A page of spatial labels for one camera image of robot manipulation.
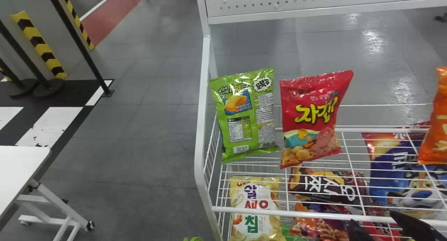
white table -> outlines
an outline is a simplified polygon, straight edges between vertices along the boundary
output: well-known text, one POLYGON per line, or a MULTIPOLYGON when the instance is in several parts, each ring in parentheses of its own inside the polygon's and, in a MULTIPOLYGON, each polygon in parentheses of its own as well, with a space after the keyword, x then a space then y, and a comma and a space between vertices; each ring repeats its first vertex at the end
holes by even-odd
POLYGON ((73 226, 73 230, 67 239, 72 241, 80 227, 92 230, 94 223, 85 220, 43 184, 33 179, 35 173, 47 160, 50 153, 51 150, 46 147, 0 146, 0 219, 10 206, 16 202, 35 214, 33 216, 20 216, 19 221, 23 225, 29 225, 32 222, 60 225, 61 227, 53 241, 59 241, 67 227, 73 226), (26 187, 32 187, 42 196, 21 195, 21 192, 26 187), (49 217, 34 204, 52 204, 59 208, 67 217, 65 219, 49 217))

green object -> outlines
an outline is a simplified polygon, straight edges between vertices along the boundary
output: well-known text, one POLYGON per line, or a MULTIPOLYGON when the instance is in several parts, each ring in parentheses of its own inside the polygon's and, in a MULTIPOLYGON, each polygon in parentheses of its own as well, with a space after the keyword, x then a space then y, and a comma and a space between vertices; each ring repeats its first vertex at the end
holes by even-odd
POLYGON ((307 241, 308 240, 301 236, 295 236, 293 234, 290 234, 289 231, 290 231, 290 228, 287 225, 283 224, 283 236, 286 238, 286 241, 307 241))
POLYGON ((195 236, 194 238, 191 238, 190 241, 203 241, 203 239, 199 238, 198 236, 195 236))
POLYGON ((273 123, 273 68, 210 80, 222 132, 222 162, 279 150, 273 123))

nutrition facts label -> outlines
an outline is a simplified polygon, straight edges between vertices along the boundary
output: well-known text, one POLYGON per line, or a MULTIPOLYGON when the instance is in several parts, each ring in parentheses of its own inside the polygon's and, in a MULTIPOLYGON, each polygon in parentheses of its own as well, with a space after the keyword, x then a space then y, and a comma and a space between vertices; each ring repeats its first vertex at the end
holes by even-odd
POLYGON ((243 116, 228 119, 230 142, 240 142, 252 139, 250 117, 243 116))
POLYGON ((256 122, 259 134, 259 146, 268 147, 275 143, 273 123, 273 93, 259 95, 256 103, 256 122))

blue snack bag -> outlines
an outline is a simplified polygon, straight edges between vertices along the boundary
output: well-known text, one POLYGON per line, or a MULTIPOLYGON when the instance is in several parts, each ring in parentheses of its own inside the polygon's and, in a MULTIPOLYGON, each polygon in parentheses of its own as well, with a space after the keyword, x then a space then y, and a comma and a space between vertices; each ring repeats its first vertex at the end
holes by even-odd
POLYGON ((426 165, 430 176, 417 163, 418 149, 424 134, 362 133, 371 159, 369 195, 373 204, 386 210, 400 210, 414 217, 436 218, 447 199, 447 165, 426 165), (398 209, 397 207, 415 208, 398 209))

hazard stripe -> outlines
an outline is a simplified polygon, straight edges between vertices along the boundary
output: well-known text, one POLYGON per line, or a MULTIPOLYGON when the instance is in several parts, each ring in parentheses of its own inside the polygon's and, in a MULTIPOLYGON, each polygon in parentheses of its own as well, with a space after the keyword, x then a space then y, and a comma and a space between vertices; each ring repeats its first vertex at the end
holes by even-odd
POLYGON ((76 26, 79 28, 79 30, 81 31, 82 37, 84 38, 84 40, 87 42, 88 44, 88 48, 90 48, 90 50, 93 50, 95 48, 94 44, 91 42, 91 39, 88 37, 87 32, 84 29, 84 26, 81 23, 81 20, 79 19, 78 15, 76 14, 75 9, 73 8, 72 2, 70 2, 70 0, 64 0, 65 4, 67 5, 67 8, 69 10, 69 12, 72 14, 73 19, 75 20, 75 24, 76 26))
POLYGON ((58 79, 65 79, 67 77, 67 73, 62 68, 59 60, 57 60, 54 56, 50 46, 45 42, 38 29, 29 19, 27 12, 19 12, 11 15, 11 18, 22 29, 23 34, 45 62, 46 67, 48 67, 48 69, 53 73, 54 77, 58 79))
POLYGON ((11 81, 11 79, 10 79, 8 76, 5 75, 5 73, 3 72, 3 69, 1 69, 1 68, 0 68, 0 73, 3 74, 3 76, 5 76, 5 78, 6 78, 8 81, 11 81))

